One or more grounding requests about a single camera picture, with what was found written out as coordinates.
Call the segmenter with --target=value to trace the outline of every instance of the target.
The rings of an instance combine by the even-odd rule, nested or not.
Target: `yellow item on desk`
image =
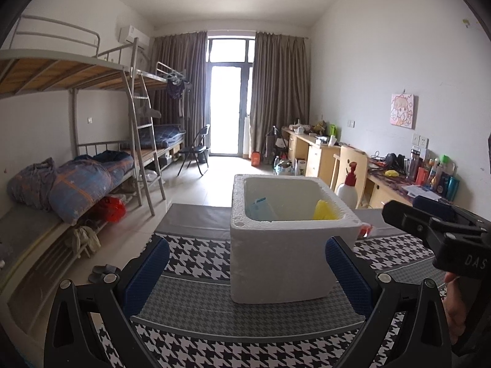
[[[399,173],[397,173],[396,170],[387,170],[385,175],[387,177],[399,177]]]
[[[322,199],[317,202],[314,211],[313,220],[337,220],[338,217],[332,210],[329,203],[323,201]]]

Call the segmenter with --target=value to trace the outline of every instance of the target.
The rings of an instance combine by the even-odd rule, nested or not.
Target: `white bottle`
[[[346,180],[344,184],[341,184],[336,192],[336,195],[340,197],[340,199],[346,203],[346,205],[351,209],[355,210],[358,205],[358,194],[355,189],[355,185],[357,183],[357,176],[354,171],[357,168],[356,162],[350,163],[351,172],[346,175]]]

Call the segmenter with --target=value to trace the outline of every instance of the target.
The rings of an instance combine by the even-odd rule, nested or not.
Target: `styrofoam box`
[[[266,197],[278,221],[254,221],[246,206]],[[338,220],[312,220],[319,200]],[[230,293],[237,303],[285,303],[327,296],[336,278],[326,242],[341,236],[353,248],[361,221],[319,178],[235,176],[230,221]]]

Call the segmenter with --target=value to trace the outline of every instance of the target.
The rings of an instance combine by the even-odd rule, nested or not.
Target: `anime girl drawing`
[[[413,94],[392,94],[392,104],[390,111],[391,125],[412,128],[413,114]]]

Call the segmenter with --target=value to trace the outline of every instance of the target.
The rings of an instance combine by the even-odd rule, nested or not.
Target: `houndstooth pattern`
[[[168,273],[200,279],[230,281],[230,241],[162,235],[170,246]],[[360,240],[354,253],[374,270],[386,270],[433,255],[411,235]]]
[[[394,316],[372,367],[385,363],[403,318],[401,313]],[[133,326],[164,368],[328,368],[341,357],[358,331],[294,342],[234,343],[176,335],[141,324]],[[99,330],[99,337],[111,365],[122,368],[104,327]]]

